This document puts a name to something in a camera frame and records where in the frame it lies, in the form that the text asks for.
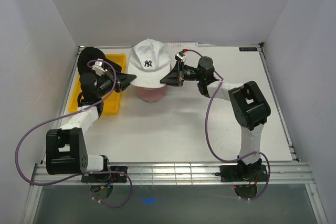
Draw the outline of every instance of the yellow bin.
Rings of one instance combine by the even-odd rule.
[[[105,55],[107,59],[115,62],[116,64],[121,66],[121,72],[124,73],[126,69],[126,55],[120,54],[120,55]],[[77,81],[75,84],[75,88],[73,89],[73,93],[71,96],[71,101],[69,104],[69,111],[70,112],[76,112],[77,111],[77,97],[80,92],[82,92],[80,88],[80,82],[79,82],[79,75],[77,77]],[[104,101],[104,108],[103,108],[103,115],[117,115],[119,106],[120,106],[120,98],[121,93],[113,92],[110,97],[108,97]]]

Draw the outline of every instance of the wall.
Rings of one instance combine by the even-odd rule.
[[[19,223],[29,185],[18,175],[15,147],[60,108],[77,46],[52,0],[0,0],[0,223]],[[30,177],[44,154],[50,126],[33,132],[20,152]]]
[[[257,44],[288,0],[53,0],[78,45]]]
[[[295,150],[309,161],[329,223],[336,223],[336,0],[289,0],[266,59]]]

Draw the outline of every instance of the white baseball cap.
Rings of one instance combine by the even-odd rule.
[[[131,49],[127,73],[137,76],[136,87],[157,89],[165,86],[160,80],[170,72],[172,58],[168,48],[159,41],[146,39]]]

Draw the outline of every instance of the white table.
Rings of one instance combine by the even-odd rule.
[[[285,133],[273,99],[259,52],[240,52],[238,47],[198,47],[197,44],[168,44],[172,55],[181,47],[192,47],[214,60],[215,69],[228,82],[258,83],[271,107],[264,127],[261,148],[270,161],[291,161]],[[129,55],[130,48],[104,49],[105,54]],[[199,57],[189,52],[186,64],[197,66]],[[78,73],[72,82],[65,113]],[[208,150],[204,121],[209,98],[198,92],[197,82],[168,87],[165,97],[154,103],[141,100],[135,87],[122,94],[119,114],[102,116],[85,134],[88,154],[106,155],[111,162],[213,162]],[[230,102],[215,99],[209,117],[213,149],[222,158],[233,159],[240,150],[240,126]]]

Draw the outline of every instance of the ny logo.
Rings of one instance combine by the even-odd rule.
[[[152,66],[152,61],[151,60],[147,60],[145,61],[145,67],[151,67]]]

